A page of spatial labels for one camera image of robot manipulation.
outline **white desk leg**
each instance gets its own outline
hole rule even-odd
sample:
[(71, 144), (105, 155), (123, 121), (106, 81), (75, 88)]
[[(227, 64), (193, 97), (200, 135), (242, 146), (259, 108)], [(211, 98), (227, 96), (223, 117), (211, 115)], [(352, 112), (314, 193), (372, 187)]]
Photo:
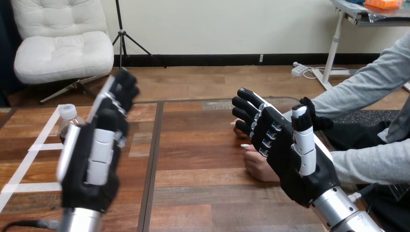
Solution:
[(337, 22), (336, 32), (332, 39), (332, 45), (330, 46), (329, 56), (327, 57), (326, 67), (324, 69), (323, 75), (319, 70), (312, 70), (314, 71), (313, 74), (315, 74), (316, 78), (319, 80), (321, 85), (326, 90), (332, 88), (332, 85), (329, 83), (329, 75), (330, 71), (332, 70), (333, 60), (335, 59), (337, 46), (339, 45), (340, 33), (342, 31), (342, 25), (345, 16), (345, 12), (339, 12), (339, 21)]

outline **robotic hand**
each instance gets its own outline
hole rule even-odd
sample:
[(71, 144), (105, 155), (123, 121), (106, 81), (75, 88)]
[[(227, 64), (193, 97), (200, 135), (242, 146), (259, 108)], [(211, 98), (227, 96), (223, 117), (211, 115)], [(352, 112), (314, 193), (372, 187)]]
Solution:
[[(283, 191), (305, 208), (312, 208), (332, 232), (381, 232), (371, 217), (351, 202), (340, 188), (332, 157), (313, 133), (314, 107), (292, 108), (289, 122), (274, 106), (241, 88), (232, 99), (233, 115), (244, 120), (236, 127), (248, 134), (255, 149), (280, 178)], [(304, 103), (311, 104), (307, 98)]]
[(126, 113), (139, 93), (136, 78), (121, 69), (110, 76), (81, 128), (71, 125), (57, 168), (62, 186), (60, 232), (97, 232), (116, 196), (116, 168), (128, 133)]

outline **gray sleeve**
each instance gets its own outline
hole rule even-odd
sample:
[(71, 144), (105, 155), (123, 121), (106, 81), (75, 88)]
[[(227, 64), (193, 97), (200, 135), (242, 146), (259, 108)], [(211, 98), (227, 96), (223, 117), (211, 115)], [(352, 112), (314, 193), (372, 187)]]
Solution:
[(312, 100), (316, 114), (342, 116), (382, 99), (410, 80), (410, 32), (351, 78)]
[(334, 151), (331, 155), (344, 185), (410, 182), (410, 139), (359, 150)]

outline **metal chair base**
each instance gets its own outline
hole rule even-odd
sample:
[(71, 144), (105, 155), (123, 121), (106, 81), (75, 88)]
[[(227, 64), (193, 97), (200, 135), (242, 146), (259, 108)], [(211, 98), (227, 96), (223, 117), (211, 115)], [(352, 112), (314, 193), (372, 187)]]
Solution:
[(51, 96), (49, 96), (49, 97), (47, 97), (47, 98), (41, 100), (41, 101), (40, 101), (40, 104), (44, 104), (44, 102), (46, 102), (46, 101), (48, 101), (48, 100), (50, 100), (50, 99), (52, 99), (52, 98), (55, 98), (56, 96), (61, 95), (61, 94), (65, 93), (65, 92), (67, 92), (67, 91), (69, 91), (69, 90), (71, 90), (71, 89), (78, 89), (78, 90), (81, 90), (81, 91), (83, 91), (83, 92), (85, 92), (85, 93), (88, 93), (88, 94), (90, 94), (90, 95), (96, 97), (97, 95), (96, 95), (95, 93), (93, 93), (89, 88), (85, 87), (84, 84), (85, 84), (85, 83), (88, 83), (88, 82), (90, 82), (90, 81), (93, 81), (93, 80), (97, 80), (97, 79), (99, 79), (99, 78), (101, 78), (101, 77), (104, 77), (104, 76), (93, 76), (93, 77), (89, 77), (89, 78), (77, 80), (77, 81), (75, 81), (74, 83), (72, 83), (71, 85), (69, 85), (69, 86), (63, 88), (62, 90), (60, 90), (60, 91), (54, 93), (53, 95), (51, 95)]

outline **white wall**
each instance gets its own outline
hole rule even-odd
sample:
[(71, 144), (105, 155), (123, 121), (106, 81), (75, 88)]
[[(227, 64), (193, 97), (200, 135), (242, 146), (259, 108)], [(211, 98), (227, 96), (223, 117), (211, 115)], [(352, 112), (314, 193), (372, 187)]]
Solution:
[[(328, 53), (337, 15), (329, 0), (119, 0), (126, 32), (152, 54)], [(102, 0), (113, 41), (114, 0)], [(344, 21), (340, 53), (379, 53), (408, 28)], [(126, 39), (129, 54), (144, 54)], [(115, 46), (119, 54), (119, 43)]]

